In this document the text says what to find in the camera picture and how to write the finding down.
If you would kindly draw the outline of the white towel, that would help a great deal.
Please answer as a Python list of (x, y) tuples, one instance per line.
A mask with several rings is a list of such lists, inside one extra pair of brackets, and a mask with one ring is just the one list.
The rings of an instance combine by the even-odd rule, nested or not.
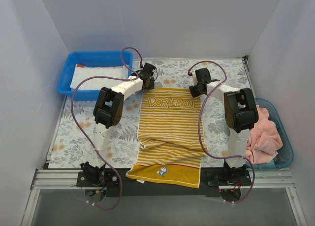
[[(93, 77), (93, 76), (108, 76), (114, 78), (127, 79), (129, 70), (124, 66), (124, 68), (119, 69), (93, 69), (93, 68), (81, 68), (75, 67), (72, 81), (70, 84), (70, 89), (75, 90), (80, 82), (83, 80)], [(122, 83), (120, 80), (105, 79), (105, 78), (95, 78), (86, 81), (79, 87), (79, 91), (96, 91), (100, 90), (102, 87), (112, 88)]]

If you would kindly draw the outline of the yellow striped towel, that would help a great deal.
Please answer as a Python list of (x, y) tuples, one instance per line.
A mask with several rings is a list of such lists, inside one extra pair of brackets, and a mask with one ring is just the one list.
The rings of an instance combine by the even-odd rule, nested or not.
[(202, 102), (188, 89), (155, 88), (142, 95), (138, 156), (130, 179), (199, 188), (201, 159), (206, 155)]

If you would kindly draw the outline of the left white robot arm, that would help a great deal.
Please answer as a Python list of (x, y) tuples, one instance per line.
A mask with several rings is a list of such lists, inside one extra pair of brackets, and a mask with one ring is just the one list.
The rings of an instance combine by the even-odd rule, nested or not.
[(154, 89), (155, 72), (157, 72), (157, 68), (154, 65), (145, 63), (137, 76), (133, 73), (127, 81), (117, 86), (101, 88), (94, 107), (93, 143), (98, 158), (90, 160), (92, 166), (102, 167), (105, 164), (105, 151), (114, 127), (122, 118), (124, 101), (140, 90)]

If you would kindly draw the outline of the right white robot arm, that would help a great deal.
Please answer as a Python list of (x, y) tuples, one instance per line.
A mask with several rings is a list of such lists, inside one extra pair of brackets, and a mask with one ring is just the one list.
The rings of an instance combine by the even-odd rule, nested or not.
[(258, 121), (258, 111), (250, 88), (237, 89), (225, 84), (227, 74), (224, 72), (224, 79), (212, 79), (207, 68), (196, 71), (188, 71), (188, 75), (193, 79), (193, 85), (189, 87), (192, 97), (204, 95), (199, 120), (198, 134), (201, 134), (201, 121), (203, 109), (210, 97), (214, 97), (224, 105), (224, 117), (229, 127), (228, 156), (215, 157), (224, 160), (229, 168), (240, 168), (246, 163), (245, 153), (248, 137), (254, 124)]

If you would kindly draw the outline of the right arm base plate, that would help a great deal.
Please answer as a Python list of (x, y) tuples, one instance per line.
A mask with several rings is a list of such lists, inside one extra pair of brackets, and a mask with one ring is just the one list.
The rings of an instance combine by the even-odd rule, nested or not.
[(209, 187), (218, 186), (250, 186), (252, 181), (249, 172), (246, 170), (244, 175), (231, 176), (222, 168), (201, 168), (200, 180)]

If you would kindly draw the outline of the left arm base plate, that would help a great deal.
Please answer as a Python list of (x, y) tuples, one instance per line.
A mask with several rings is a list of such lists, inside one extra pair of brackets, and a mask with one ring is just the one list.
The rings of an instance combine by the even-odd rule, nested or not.
[(118, 187), (118, 175), (111, 169), (92, 169), (82, 170), (77, 176), (77, 187)]

